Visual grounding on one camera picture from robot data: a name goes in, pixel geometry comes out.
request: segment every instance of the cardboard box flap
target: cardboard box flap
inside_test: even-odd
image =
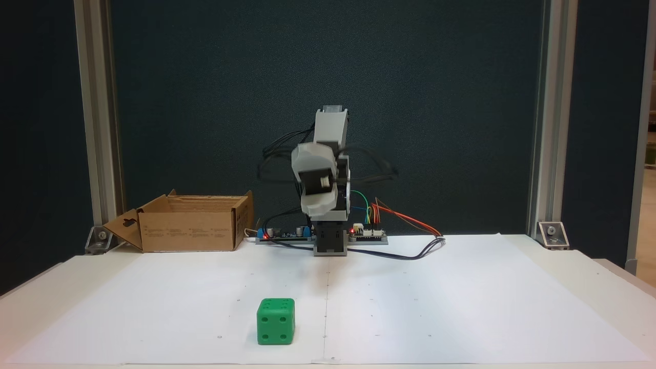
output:
[[[113,221],[107,222],[105,228],[118,237],[128,241],[138,249],[143,250],[141,246],[141,235],[139,233],[138,213],[136,209],[132,209]]]
[[[171,207],[166,195],[162,195],[146,205],[137,209],[138,212],[144,213],[170,213]]]
[[[245,196],[240,196],[240,200],[232,206],[232,240],[235,248],[244,239],[244,229],[253,228],[253,192],[248,191]]]

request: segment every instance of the metal bracket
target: metal bracket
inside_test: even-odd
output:
[[[548,250],[569,250],[569,240],[562,222],[538,222],[538,241]]]
[[[626,261],[624,264],[624,270],[627,272],[636,275],[638,272],[638,260],[637,259],[629,259]]]
[[[119,238],[105,227],[91,227],[84,253],[87,255],[102,255],[119,244]]]

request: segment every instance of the wall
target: wall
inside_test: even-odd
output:
[[[648,0],[580,0],[562,220],[570,244],[624,267]]]
[[[92,225],[73,2],[2,18],[0,294],[83,253]]]
[[[128,205],[176,188],[254,190],[257,217],[288,209],[298,204],[291,185],[256,180],[261,149],[343,104],[347,141],[400,171],[357,189],[450,234],[524,233],[542,7],[112,1]],[[291,178],[289,162],[273,168]],[[372,170],[353,154],[353,176]]]

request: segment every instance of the white table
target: white table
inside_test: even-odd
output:
[[[635,282],[632,276],[623,274],[621,269],[610,271],[609,269],[614,269],[612,266],[607,266],[609,268],[607,269],[578,251],[548,251],[524,235],[505,237],[569,291],[590,305],[635,346],[649,357],[656,358],[656,299],[649,295],[650,292],[653,293],[649,286]],[[97,287],[103,285],[140,256],[141,253],[138,250],[129,246],[117,248],[106,255],[76,256],[3,296],[0,299],[0,368],[67,367],[64,365],[4,364],[4,361],[11,353],[25,345],[66,311],[93,293]],[[385,368],[406,368],[408,366],[386,365]],[[106,368],[107,366],[74,367]],[[128,365],[128,367],[171,369],[186,366]],[[256,366],[212,365],[212,367],[249,368]],[[297,367],[317,368],[320,365],[311,364]],[[656,361],[574,364],[441,364],[434,365],[434,367],[656,368]]]

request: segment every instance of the red wire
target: red wire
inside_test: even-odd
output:
[[[378,206],[378,205],[376,205],[376,204],[372,204],[372,206],[373,206],[375,209],[377,209],[377,211],[378,211],[378,216],[379,216],[379,217],[380,217],[380,212],[379,212],[379,211],[380,211],[380,209],[383,209],[383,210],[387,211],[388,213],[396,214],[396,215],[398,215],[399,217],[406,218],[406,219],[409,220],[409,221],[413,221],[413,222],[415,222],[415,223],[417,223],[417,224],[423,226],[424,228],[426,228],[427,230],[429,230],[432,234],[435,234],[436,236],[441,236],[441,235],[442,235],[442,233],[440,233],[437,229],[431,227],[430,225],[427,225],[426,223],[420,222],[420,221],[416,220],[415,218],[408,217],[406,214],[401,214],[401,213],[398,213],[397,211],[392,211],[392,210],[389,210],[389,209],[387,209],[387,208],[385,208],[385,207],[380,207],[380,206]]]

